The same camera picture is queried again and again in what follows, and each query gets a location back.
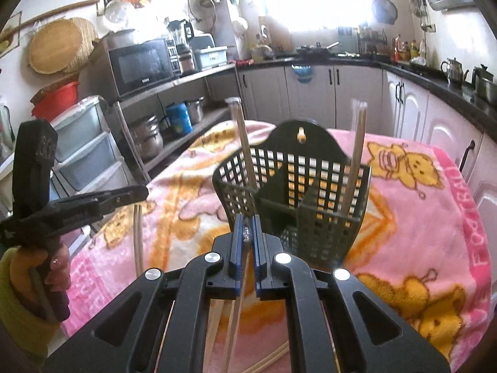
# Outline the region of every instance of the microwave door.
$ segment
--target microwave door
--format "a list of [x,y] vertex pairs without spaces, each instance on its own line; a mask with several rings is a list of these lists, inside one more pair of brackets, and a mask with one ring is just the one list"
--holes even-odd
[[163,39],[115,49],[109,56],[119,97],[173,78]]

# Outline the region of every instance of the microwave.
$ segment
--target microwave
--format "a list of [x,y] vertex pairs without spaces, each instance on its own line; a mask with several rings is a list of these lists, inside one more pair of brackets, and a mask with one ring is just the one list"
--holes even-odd
[[99,43],[88,70],[92,93],[110,104],[181,75],[174,41],[163,38],[115,48]]

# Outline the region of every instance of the black countertop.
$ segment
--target black countertop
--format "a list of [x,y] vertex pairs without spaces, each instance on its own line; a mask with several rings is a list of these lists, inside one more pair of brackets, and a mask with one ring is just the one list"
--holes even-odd
[[476,96],[470,84],[465,83],[462,88],[450,85],[447,80],[440,77],[422,76],[406,69],[405,66],[383,63],[363,58],[329,58],[306,61],[301,58],[283,58],[274,61],[254,63],[250,66],[239,67],[239,71],[250,69],[279,67],[279,66],[365,66],[381,68],[398,76],[412,81],[413,83],[427,89],[431,94],[446,102],[458,113],[463,115],[473,126],[487,134],[497,143],[497,110],[486,101]]

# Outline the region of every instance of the hanging hole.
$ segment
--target hanging hole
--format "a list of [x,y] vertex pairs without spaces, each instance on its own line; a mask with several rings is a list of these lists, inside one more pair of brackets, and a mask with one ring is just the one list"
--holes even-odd
[[306,134],[304,133],[304,128],[299,128],[299,133],[297,135],[297,140],[300,144],[304,144],[307,140]]

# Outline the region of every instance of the red plastic bowl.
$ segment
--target red plastic bowl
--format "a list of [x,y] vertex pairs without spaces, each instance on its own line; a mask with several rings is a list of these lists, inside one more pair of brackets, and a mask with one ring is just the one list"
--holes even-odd
[[78,102],[79,81],[66,84],[54,92],[48,94],[36,105],[31,113],[37,119],[46,119],[51,122],[66,109]]

